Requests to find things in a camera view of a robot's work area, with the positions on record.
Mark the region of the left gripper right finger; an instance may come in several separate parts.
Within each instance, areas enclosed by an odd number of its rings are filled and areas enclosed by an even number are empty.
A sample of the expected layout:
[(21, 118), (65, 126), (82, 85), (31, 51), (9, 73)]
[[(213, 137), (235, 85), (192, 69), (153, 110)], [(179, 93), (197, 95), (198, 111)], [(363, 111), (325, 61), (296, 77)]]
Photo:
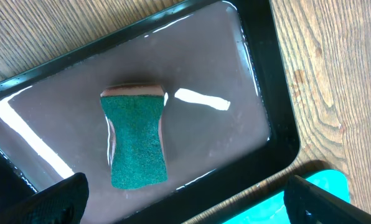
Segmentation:
[(284, 188), (290, 223), (371, 224), (371, 214), (294, 175)]

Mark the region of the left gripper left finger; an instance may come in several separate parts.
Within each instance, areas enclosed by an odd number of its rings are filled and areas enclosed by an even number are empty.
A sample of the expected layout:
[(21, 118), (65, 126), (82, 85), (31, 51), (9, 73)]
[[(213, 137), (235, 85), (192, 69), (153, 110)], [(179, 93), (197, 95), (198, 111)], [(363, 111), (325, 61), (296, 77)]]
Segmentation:
[(80, 223), (89, 196), (88, 180), (78, 172), (0, 212), (5, 223)]

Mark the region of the pink and green sponge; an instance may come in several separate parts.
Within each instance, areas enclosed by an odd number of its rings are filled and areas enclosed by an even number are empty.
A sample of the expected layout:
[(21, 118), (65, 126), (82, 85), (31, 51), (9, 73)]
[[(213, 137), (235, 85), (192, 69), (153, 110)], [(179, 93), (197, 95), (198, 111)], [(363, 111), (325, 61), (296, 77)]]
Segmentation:
[(109, 128), (112, 185), (134, 190), (165, 182), (161, 85), (111, 87), (101, 93), (100, 102)]

